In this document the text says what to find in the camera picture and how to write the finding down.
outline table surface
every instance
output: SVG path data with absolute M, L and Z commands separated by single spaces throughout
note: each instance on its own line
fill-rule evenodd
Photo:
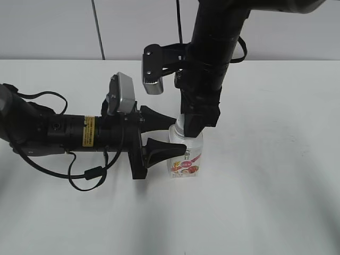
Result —
M 121 71 L 133 77 L 139 106 L 175 117 L 173 78 L 150 96 L 140 70 L 139 61 L 3 60 L 0 82 L 25 94 L 57 91 L 67 113 L 99 115 Z M 123 154 L 103 186 L 79 192 L 0 141 L 0 254 L 340 254 L 339 71 L 336 61 L 232 65 L 218 125 L 203 132 L 198 177 L 170 179 L 160 163 L 134 181 Z M 50 96 L 37 102 L 63 108 Z M 61 173 L 71 160 L 35 158 Z M 102 154 L 79 153 L 73 173 L 102 164 Z

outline bottle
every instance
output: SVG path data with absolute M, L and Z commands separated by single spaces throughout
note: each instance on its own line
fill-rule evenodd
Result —
M 169 128 L 169 141 L 186 145 L 183 156 L 168 159 L 168 170 L 171 178 L 197 176 L 200 168 L 203 149 L 203 134 L 196 138 L 184 136 L 184 114 Z

